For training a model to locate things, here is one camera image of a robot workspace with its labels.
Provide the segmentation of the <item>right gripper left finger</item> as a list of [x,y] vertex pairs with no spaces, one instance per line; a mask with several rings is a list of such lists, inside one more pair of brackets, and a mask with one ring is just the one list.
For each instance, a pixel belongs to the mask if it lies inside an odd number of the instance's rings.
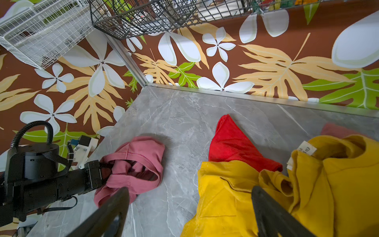
[[69,237],[120,237],[129,205],[127,188],[119,189],[83,223],[74,229]]

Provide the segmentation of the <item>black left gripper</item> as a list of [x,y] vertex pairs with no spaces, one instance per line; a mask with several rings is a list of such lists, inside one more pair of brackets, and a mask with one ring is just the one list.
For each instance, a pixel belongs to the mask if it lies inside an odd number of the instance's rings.
[[103,186],[101,165],[99,161],[90,161],[84,165],[86,174],[85,191],[96,190]]

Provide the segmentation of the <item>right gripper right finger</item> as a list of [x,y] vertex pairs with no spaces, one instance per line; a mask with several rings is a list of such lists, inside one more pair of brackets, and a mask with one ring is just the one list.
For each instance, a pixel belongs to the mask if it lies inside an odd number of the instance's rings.
[[298,222],[263,188],[255,186],[251,199],[260,237],[313,237],[307,228]]

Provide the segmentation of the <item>dark pink cloth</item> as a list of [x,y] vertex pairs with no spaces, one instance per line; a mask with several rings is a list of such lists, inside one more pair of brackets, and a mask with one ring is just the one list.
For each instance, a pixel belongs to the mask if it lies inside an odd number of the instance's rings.
[[134,137],[122,144],[114,153],[103,156],[101,165],[108,167],[102,172],[105,185],[98,188],[94,203],[101,207],[121,188],[127,188],[129,203],[137,196],[157,188],[163,178],[162,159],[165,145],[149,136]]

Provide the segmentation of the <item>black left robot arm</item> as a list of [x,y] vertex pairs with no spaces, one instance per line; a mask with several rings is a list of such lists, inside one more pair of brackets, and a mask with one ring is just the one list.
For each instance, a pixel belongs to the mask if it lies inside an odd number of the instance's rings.
[[[46,142],[20,146],[24,134],[40,125],[47,129]],[[47,121],[30,122],[16,133],[1,176],[1,226],[10,224],[14,218],[24,222],[27,214],[34,211],[38,214],[60,211],[60,207],[48,205],[70,200],[105,184],[98,161],[71,170],[74,149],[70,142],[66,146],[67,159],[59,155],[59,146],[53,143],[52,125]]]

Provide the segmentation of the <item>yellow cloth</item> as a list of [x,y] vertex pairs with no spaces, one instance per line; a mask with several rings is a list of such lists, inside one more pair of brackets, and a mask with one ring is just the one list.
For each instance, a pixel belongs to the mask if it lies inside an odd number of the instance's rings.
[[204,162],[199,202],[184,237],[255,237],[251,192],[263,188],[318,237],[379,234],[379,144],[361,135],[310,140],[313,155],[293,151],[288,175],[242,161]]

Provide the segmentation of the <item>red cloth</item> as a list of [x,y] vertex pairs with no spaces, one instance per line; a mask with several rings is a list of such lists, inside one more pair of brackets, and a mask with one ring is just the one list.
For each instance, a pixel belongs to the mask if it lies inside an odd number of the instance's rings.
[[258,172],[262,170],[283,171],[283,165],[265,158],[236,125],[232,117],[222,116],[211,141],[208,160],[210,162],[241,161]]

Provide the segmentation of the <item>light mauve cloth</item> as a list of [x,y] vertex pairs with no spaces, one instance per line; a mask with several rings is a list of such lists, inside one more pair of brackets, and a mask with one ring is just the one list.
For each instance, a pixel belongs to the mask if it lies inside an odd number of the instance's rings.
[[343,139],[351,135],[360,135],[360,133],[333,123],[327,123],[322,128],[320,135],[333,136]]

